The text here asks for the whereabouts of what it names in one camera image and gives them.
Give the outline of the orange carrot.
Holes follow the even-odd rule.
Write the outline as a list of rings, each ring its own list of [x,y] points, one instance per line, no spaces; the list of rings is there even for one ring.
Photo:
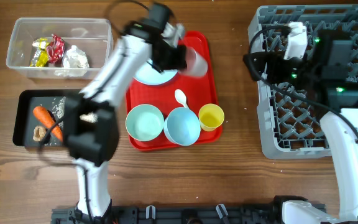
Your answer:
[[[33,115],[48,129],[51,128],[53,124],[55,124],[55,121],[53,120],[49,111],[43,106],[36,106],[33,109]],[[52,133],[57,139],[63,141],[63,132],[60,129],[59,125],[52,129]]]

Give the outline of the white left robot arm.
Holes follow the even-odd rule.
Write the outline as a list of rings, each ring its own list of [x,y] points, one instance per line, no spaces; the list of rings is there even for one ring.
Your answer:
[[[159,72],[187,68],[186,47],[179,30],[166,34],[172,10],[153,3],[148,15],[130,21],[108,61],[95,78],[65,99],[63,145],[79,175],[80,199],[75,217],[84,223],[107,223],[111,216],[108,162],[119,142],[116,110],[138,69],[148,60]]]

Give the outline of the mint green bowl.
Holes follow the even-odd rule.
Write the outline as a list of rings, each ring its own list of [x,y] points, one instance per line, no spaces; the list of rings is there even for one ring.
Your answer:
[[[130,137],[138,141],[151,141],[163,130],[162,112],[150,104],[142,104],[130,110],[126,117],[126,130]]]

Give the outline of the light blue bowl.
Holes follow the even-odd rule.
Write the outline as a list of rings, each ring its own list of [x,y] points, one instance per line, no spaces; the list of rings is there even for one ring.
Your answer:
[[[190,146],[200,137],[200,122],[192,110],[178,107],[172,110],[164,122],[167,139],[180,146]]]

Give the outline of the pink plastic cup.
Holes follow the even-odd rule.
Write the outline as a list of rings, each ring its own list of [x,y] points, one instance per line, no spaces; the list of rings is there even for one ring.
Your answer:
[[[179,70],[180,74],[201,78],[208,71],[207,61],[194,49],[188,47],[185,55],[186,68]]]

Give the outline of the red snack wrapper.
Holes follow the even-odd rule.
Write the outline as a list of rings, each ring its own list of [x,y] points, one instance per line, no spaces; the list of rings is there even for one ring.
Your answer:
[[[49,63],[55,64],[60,62],[65,52],[64,40],[61,37],[53,34],[52,41],[46,46],[45,51],[48,54]]]

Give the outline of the yellow foil wrapper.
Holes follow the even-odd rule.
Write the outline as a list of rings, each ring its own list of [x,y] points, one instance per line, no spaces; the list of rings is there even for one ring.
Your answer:
[[[46,38],[39,38],[33,41],[32,46],[35,47],[35,53],[29,67],[44,67],[48,63],[48,53],[45,50],[48,44],[49,42]]]

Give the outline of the white rice pile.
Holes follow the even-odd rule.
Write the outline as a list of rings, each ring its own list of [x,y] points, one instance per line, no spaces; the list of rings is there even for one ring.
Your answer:
[[[60,119],[64,115],[64,105],[65,105],[65,97],[54,98],[52,100],[52,118],[55,121],[56,119]],[[82,114],[80,115],[80,119],[82,121],[86,121],[89,123],[95,123],[98,120],[98,117],[94,113]]]

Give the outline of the brown food scrap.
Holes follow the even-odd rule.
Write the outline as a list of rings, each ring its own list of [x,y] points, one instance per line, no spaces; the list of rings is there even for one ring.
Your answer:
[[[34,128],[33,140],[40,142],[46,135],[47,129],[43,126],[36,126]]]

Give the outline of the white napkin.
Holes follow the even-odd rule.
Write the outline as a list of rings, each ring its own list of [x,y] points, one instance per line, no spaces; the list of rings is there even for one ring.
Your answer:
[[[63,70],[56,70],[54,74],[58,77],[83,77],[90,65],[84,51],[76,45],[72,45],[62,58]]]

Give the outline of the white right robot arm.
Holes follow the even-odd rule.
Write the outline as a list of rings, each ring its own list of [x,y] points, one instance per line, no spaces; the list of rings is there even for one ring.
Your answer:
[[[282,53],[249,52],[243,61],[253,80],[277,89],[282,82],[305,90],[328,141],[336,173],[339,223],[358,223],[358,83],[347,80],[352,40],[347,32],[320,30],[311,59],[307,34],[281,26],[288,45]]]

